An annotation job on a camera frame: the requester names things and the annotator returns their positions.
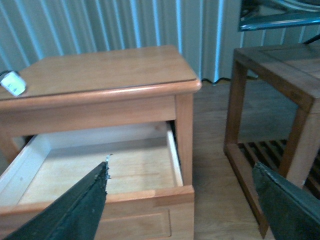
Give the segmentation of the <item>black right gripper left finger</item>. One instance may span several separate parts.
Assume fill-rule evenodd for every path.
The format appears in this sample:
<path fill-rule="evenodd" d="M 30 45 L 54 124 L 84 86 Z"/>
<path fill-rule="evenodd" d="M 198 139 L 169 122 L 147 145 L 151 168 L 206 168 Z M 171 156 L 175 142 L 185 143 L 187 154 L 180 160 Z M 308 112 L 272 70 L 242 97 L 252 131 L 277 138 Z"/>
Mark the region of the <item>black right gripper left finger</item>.
<path fill-rule="evenodd" d="M 54 201 L 2 209 L 6 240 L 93 240 L 107 200 L 109 159 Z"/>

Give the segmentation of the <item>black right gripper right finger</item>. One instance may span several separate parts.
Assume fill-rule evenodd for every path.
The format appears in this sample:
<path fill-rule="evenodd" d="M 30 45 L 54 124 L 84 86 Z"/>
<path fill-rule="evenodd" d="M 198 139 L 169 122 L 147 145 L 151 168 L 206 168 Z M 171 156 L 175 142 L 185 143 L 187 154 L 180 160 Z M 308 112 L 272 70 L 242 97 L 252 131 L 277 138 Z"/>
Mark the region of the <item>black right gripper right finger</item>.
<path fill-rule="evenodd" d="M 252 178 L 260 207 L 276 240 L 318 240 L 320 200 L 261 162 Z"/>

